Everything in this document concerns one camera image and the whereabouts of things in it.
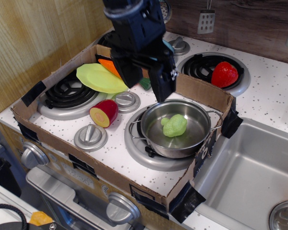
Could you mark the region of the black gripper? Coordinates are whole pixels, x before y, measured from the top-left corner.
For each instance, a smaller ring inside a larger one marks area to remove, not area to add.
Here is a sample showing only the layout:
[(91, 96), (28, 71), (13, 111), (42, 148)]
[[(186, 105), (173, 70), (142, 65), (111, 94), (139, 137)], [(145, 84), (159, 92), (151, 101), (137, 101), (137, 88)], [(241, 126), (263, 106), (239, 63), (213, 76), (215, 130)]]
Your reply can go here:
[(111, 59), (123, 82), (132, 88), (143, 78), (141, 68), (149, 69), (156, 100), (164, 102), (176, 91), (178, 72), (173, 51), (163, 42), (166, 27), (160, 1), (105, 0), (103, 3), (104, 14), (114, 27), (108, 37)]

